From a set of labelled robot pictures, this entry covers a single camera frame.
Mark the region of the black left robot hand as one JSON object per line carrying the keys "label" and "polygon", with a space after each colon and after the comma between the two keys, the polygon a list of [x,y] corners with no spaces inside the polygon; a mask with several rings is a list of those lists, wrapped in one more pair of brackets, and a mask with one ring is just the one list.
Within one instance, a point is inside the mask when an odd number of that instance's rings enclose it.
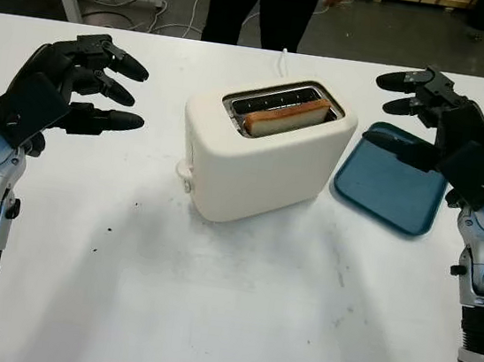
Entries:
{"label": "black left robot hand", "polygon": [[98,94],[120,105],[132,106],[133,95],[107,75],[106,70],[139,82],[149,78],[147,69],[114,44],[111,36],[93,34],[43,45],[21,67],[12,83],[37,75],[53,86],[65,108],[62,115],[45,124],[48,128],[62,128],[69,135],[100,135],[104,131],[142,127],[144,120],[137,114],[100,110],[92,103],[71,100],[74,93]]}

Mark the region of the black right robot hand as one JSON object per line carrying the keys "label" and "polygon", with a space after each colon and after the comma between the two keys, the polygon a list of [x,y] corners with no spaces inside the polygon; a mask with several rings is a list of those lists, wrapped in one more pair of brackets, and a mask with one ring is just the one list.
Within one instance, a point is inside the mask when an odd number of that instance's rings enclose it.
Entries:
{"label": "black right robot hand", "polygon": [[423,71],[395,72],[380,75],[376,84],[383,90],[403,92],[400,98],[383,105],[392,115],[419,118],[424,127],[436,131],[434,142],[418,139],[407,143],[381,132],[366,131],[364,139],[396,155],[408,166],[429,172],[438,170],[442,161],[451,159],[466,145],[484,148],[484,116],[470,98],[460,96],[454,82],[432,67]]}

